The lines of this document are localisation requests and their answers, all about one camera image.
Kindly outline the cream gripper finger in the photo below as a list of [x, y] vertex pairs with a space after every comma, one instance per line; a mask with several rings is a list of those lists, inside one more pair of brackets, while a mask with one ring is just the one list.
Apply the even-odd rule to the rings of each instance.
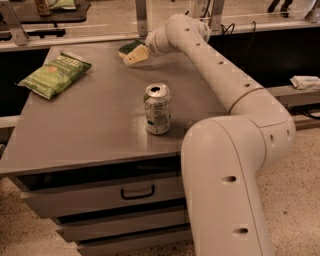
[[142, 61], [145, 61], [149, 58], [148, 48], [144, 45], [139, 45], [134, 48], [129, 54], [127, 54], [123, 61], [126, 65], [130, 66]]

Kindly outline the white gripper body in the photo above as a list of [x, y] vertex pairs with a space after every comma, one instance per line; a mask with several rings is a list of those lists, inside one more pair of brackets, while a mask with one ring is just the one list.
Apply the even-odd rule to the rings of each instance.
[[146, 46], [149, 52], [154, 56], [161, 56], [176, 51], [168, 41], [164, 26], [148, 33]]

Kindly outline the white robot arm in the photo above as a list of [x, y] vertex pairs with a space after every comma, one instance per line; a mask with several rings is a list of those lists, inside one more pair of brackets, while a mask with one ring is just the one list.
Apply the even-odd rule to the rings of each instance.
[[181, 148], [184, 192], [196, 256], [274, 256], [257, 171], [284, 158], [295, 123], [263, 86], [208, 43], [208, 26], [171, 16], [146, 38], [149, 53], [180, 51], [225, 109], [194, 124]]

